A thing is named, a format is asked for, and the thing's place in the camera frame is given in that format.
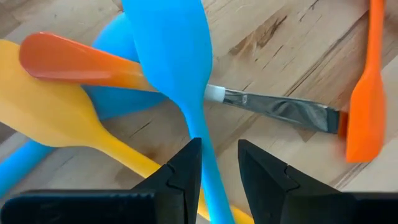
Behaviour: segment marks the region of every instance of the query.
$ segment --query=spatula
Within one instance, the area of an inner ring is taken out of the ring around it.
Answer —
[[[125,46],[125,48],[129,49],[131,56],[136,57],[134,39],[129,29],[127,29],[131,26],[130,22],[126,18],[117,18],[113,24],[117,25],[119,29],[104,30],[103,35],[110,37],[107,42],[113,43],[118,49],[122,49],[123,46]],[[118,34],[116,41],[112,38],[115,34]],[[68,57],[64,57],[62,54],[62,52],[66,51],[67,53],[65,55]],[[21,45],[19,58],[22,66],[32,76],[43,80],[90,85],[92,84],[92,80],[101,79],[103,85],[116,85],[116,87],[121,88],[127,87],[134,89],[138,83],[145,83],[144,86],[139,87],[140,89],[145,89],[147,86],[150,86],[142,75],[141,66],[131,65],[131,67],[139,69],[131,73],[125,72],[127,70],[126,68],[117,66],[108,67],[107,70],[101,70],[103,67],[98,67],[97,64],[90,63],[93,61],[88,60],[85,67],[88,68],[91,66],[91,69],[87,70],[85,74],[82,75],[82,73],[80,73],[81,60],[91,54],[95,54],[96,58],[101,58],[101,60],[104,61],[111,61],[108,60],[110,57],[112,57],[112,60],[116,58],[116,56],[106,54],[100,50],[84,46],[54,34],[46,33],[28,36]],[[102,78],[103,73],[109,75],[106,78]],[[123,79],[132,80],[132,83],[123,82],[122,85],[115,84],[122,83],[118,78],[126,75],[132,77]],[[347,125],[346,122],[341,122],[341,118],[346,116],[346,112],[309,100],[258,95],[210,84],[206,86],[205,99],[260,113],[314,131],[337,134],[341,127],[346,129]]]
[[[94,47],[115,55],[122,55],[124,51],[110,46],[108,43],[111,42],[111,37],[108,34],[106,35],[106,39],[102,38],[102,35],[100,35]],[[5,57],[8,57],[8,53],[2,50],[0,52],[0,58]],[[129,58],[131,58],[131,60],[138,60],[136,56],[131,54]],[[106,86],[84,86],[83,88],[91,98],[99,119],[108,119],[144,110],[160,103],[165,98],[165,96],[160,93],[147,91],[126,90]],[[1,161],[0,198],[21,181],[53,150],[53,147],[44,146],[33,140],[28,140],[22,147],[18,148],[10,156]]]
[[[211,222],[234,223],[203,111],[213,58],[201,2],[129,0],[122,3],[132,21],[132,33],[146,78],[178,104],[191,138],[202,138],[202,185]]]
[[[346,160],[369,162],[379,153],[386,129],[386,97],[381,78],[384,0],[370,0],[366,65],[349,106]]]
[[[4,71],[0,74],[1,122],[54,147],[108,147],[112,150],[111,157],[121,157],[122,163],[132,170],[138,170],[137,173],[144,178],[160,167],[107,133],[96,120],[90,99],[78,85],[35,80],[18,62],[18,45],[0,40],[0,49],[8,53],[0,61],[0,70]],[[252,218],[245,213],[234,207],[233,210],[240,223],[253,223]],[[200,195],[198,212],[209,219],[203,192]]]

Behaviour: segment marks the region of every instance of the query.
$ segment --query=blue handle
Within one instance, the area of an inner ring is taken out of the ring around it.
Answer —
[[[205,191],[206,204],[210,214],[211,223],[234,223],[234,219],[228,205],[228,198],[224,191],[224,185],[221,181],[216,154],[211,143],[203,108],[184,111],[184,115],[191,138],[201,138],[201,184]]]
[[[53,147],[29,140],[6,158],[0,164],[0,198],[18,184],[53,149]]]

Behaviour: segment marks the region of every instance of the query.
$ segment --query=yellow spoon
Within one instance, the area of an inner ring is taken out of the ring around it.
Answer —
[[[47,146],[99,149],[144,178],[160,167],[102,127],[78,84],[37,80],[20,65],[17,44],[0,40],[0,49],[0,122]],[[237,208],[233,211],[238,223],[252,223]],[[198,212],[209,219],[202,190]]]

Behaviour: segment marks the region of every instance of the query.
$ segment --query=orange spatula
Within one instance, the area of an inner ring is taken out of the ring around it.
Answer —
[[[350,101],[346,160],[369,162],[380,152],[386,128],[386,97],[381,79],[384,0],[371,0],[366,66]]]

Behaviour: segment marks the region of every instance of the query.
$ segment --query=wood grain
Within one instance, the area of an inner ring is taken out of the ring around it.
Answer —
[[[38,2],[38,10],[30,10],[27,1],[0,0],[0,10],[3,8],[16,21],[12,28],[0,25],[0,35],[7,32],[6,39],[20,43],[27,35],[46,30],[91,44],[121,10],[119,1],[109,0],[36,0],[30,4],[34,2]],[[347,107],[364,66],[368,1],[203,0],[203,5],[213,42],[210,83]],[[397,188],[398,180],[391,178],[398,158],[394,150],[398,144],[397,25],[398,3],[387,1],[382,59],[386,66],[383,79],[389,125],[382,154],[369,164],[347,164],[336,150],[341,143],[333,135],[297,129],[239,108],[206,103],[210,134],[232,204],[249,213],[239,176],[238,139],[248,139],[341,190]],[[143,113],[105,121],[104,125],[120,140],[159,163],[189,141],[185,121],[170,101]],[[15,134],[0,145],[0,160],[25,140],[23,135]],[[26,189],[128,189],[141,180],[94,149],[65,148],[48,156],[8,197]]]
[[[0,38],[6,36],[20,24],[2,4],[0,4],[0,24]]]

